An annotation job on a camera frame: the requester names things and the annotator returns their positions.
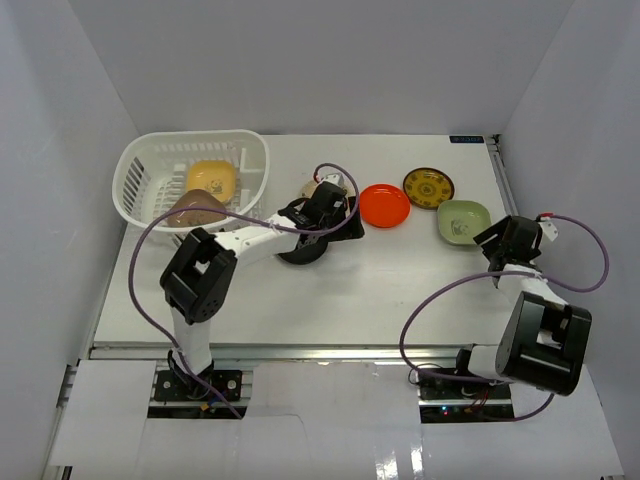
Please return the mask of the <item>orange round plate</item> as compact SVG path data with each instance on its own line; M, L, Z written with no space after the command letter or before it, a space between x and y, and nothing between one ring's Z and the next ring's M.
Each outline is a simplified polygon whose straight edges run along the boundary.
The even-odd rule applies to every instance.
M360 193L361 218L377 228L394 228L409 216L411 204L405 193L396 186L374 184Z

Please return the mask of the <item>green square panda dish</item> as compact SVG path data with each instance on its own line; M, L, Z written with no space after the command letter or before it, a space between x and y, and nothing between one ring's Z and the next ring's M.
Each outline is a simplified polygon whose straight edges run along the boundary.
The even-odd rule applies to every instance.
M447 200L437 209L437 226L442 239L454 246L476 246L474 237L492 224L490 212L471 200Z

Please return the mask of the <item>black round plate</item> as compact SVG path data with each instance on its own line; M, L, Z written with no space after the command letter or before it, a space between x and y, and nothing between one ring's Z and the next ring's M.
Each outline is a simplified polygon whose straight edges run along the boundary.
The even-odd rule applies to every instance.
M320 239L313 244L302 245L291 252L279 253L278 257L291 265L303 266L320 259L328 248L328 242Z

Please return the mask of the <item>yellow patterned round plate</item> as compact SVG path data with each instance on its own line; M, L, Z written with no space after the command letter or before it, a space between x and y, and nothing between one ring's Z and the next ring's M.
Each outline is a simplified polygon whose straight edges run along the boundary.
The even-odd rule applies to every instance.
M402 189L409 202L420 209L437 210L439 206L455 195L452 179L444 172L429 167L421 167L407 173Z

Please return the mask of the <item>yellow square panda dish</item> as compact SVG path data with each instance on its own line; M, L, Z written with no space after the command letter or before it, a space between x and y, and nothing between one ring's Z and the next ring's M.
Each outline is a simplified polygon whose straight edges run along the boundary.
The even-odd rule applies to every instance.
M228 204L236 191L237 171L224 160L203 160L190 167L186 190L204 190L222 204Z

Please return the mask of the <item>pink square panda dish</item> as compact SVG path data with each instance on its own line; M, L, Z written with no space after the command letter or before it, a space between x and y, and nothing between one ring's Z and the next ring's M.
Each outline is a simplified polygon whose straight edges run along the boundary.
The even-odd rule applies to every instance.
M227 218L224 204L203 189L186 192L169 211L172 215L166 223L173 228L197 227Z

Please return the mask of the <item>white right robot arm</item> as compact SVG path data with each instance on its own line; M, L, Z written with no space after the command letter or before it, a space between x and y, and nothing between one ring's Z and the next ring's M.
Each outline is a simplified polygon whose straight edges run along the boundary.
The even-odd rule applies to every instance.
M519 382L561 396L577 387L592 316L553 292L534 260L543 239L557 235L549 222L507 216L474 237L489 262L492 283L512 307L495 346L461 349L453 390L472 399L488 381Z

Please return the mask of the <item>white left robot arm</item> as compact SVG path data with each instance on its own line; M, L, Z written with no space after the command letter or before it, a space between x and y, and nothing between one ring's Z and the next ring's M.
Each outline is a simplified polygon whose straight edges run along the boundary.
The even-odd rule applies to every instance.
M171 362L180 371L176 382L180 391L199 399L210 390L211 319L222 308L238 268L272 256L308 265L331 242L363 236L356 197L347 193L340 174L324 177L309 198L292 201L264 226L217 233L200 227L191 230L160 278L173 318L177 345Z

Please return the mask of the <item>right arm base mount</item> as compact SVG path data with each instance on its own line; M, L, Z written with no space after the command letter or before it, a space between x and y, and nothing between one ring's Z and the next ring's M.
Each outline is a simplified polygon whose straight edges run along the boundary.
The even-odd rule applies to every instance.
M417 389L420 420L426 424L508 422L515 418L507 384L450 381L427 374L428 370L453 375L451 368L421 364L410 370L408 382Z

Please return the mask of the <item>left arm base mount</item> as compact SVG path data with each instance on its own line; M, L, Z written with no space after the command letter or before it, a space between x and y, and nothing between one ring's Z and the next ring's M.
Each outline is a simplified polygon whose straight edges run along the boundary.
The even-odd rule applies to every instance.
M214 370L208 382L233 405L235 415L220 398L192 378L184 383L169 369L159 370L154 380L148 415L164 419L232 419L242 418L246 407L242 405L243 372L241 370Z

